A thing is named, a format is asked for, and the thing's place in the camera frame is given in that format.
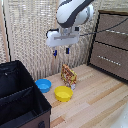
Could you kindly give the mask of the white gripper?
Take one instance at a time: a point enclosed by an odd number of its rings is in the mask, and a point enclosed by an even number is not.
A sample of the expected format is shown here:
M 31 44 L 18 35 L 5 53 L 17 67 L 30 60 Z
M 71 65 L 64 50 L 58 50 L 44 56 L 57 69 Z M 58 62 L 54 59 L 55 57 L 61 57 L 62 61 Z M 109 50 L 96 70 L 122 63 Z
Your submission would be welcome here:
M 72 45 L 79 41 L 79 28 L 57 28 L 50 29 L 47 33 L 46 44 L 49 47 Z M 70 53 L 70 48 L 66 48 L 66 54 Z M 53 56 L 57 57 L 57 50 L 53 51 Z

